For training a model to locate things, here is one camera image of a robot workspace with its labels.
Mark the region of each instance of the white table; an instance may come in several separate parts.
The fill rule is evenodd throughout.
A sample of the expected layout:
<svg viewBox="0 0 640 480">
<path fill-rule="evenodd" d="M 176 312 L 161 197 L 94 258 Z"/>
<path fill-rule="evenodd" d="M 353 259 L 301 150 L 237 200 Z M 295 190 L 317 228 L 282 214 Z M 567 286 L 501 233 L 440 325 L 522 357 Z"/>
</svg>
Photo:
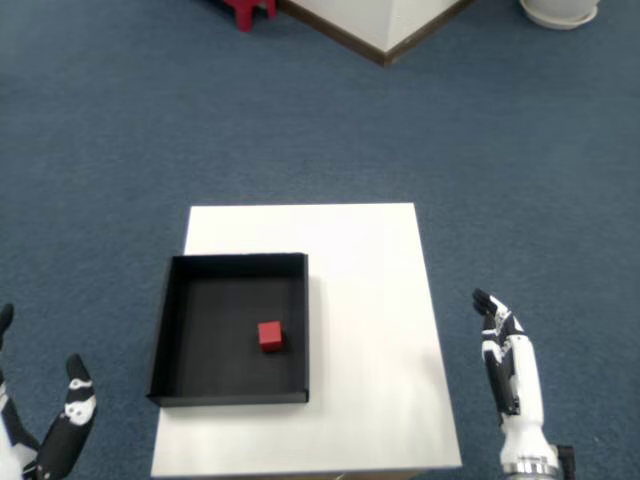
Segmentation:
<svg viewBox="0 0 640 480">
<path fill-rule="evenodd" d="M 185 254 L 304 252 L 310 401 L 163 408 L 152 475 L 460 466 L 413 204 L 193 207 Z"/>
</svg>

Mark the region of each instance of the red cube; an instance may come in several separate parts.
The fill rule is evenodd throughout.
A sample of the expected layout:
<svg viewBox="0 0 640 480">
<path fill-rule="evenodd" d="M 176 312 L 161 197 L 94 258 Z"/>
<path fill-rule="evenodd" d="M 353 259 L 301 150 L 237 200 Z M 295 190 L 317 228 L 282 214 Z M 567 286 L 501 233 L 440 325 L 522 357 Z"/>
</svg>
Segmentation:
<svg viewBox="0 0 640 480">
<path fill-rule="evenodd" d="M 258 324 L 258 339 L 263 352 L 282 350 L 282 326 L 280 322 L 265 322 Z"/>
</svg>

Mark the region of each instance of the stool leg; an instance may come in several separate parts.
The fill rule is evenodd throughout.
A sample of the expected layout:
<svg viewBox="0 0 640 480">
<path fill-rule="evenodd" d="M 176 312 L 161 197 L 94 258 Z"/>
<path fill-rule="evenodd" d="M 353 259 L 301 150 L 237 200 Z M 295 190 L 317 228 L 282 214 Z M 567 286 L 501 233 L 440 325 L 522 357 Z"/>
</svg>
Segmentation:
<svg viewBox="0 0 640 480">
<path fill-rule="evenodd" d="M 267 0 L 267 13 L 269 18 L 276 16 L 276 0 Z"/>
<path fill-rule="evenodd" d="M 241 32 L 248 32 L 251 30 L 251 14 L 253 8 L 238 6 L 236 7 L 236 25 Z"/>
</svg>

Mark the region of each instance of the black box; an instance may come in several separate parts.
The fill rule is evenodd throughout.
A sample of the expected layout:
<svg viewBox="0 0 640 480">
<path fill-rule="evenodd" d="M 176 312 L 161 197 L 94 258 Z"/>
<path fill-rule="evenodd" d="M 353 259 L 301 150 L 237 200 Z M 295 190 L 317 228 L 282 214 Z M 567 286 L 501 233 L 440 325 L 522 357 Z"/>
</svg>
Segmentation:
<svg viewBox="0 0 640 480">
<path fill-rule="evenodd" d="M 307 255 L 173 257 L 147 397 L 160 406 L 309 400 Z M 263 353 L 258 323 L 280 321 Z"/>
</svg>

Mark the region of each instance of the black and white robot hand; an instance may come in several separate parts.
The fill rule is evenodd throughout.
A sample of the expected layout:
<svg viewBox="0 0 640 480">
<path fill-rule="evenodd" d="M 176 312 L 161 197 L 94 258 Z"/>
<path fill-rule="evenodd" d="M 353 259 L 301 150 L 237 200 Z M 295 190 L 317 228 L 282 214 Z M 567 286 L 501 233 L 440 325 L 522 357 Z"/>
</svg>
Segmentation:
<svg viewBox="0 0 640 480">
<path fill-rule="evenodd" d="M 13 307 L 6 305 L 0 312 L 0 350 L 12 320 Z M 22 425 L 0 370 L 0 480 L 59 480 L 73 469 L 93 425 L 96 397 L 79 355 L 67 360 L 67 374 L 64 410 L 39 445 Z"/>
<path fill-rule="evenodd" d="M 504 472 L 514 480 L 560 478 L 559 455 L 564 466 L 573 449 L 549 445 L 542 433 L 542 394 L 529 337 L 513 312 L 488 293 L 476 289 L 473 306 L 484 317 L 482 358 L 505 434 Z M 565 470 L 565 478 L 573 478 L 573 469 Z"/>
<path fill-rule="evenodd" d="M 36 459 L 38 480 L 60 480 L 73 469 L 96 415 L 93 381 L 80 355 L 67 360 L 69 388 L 64 410 L 49 428 Z"/>
</svg>

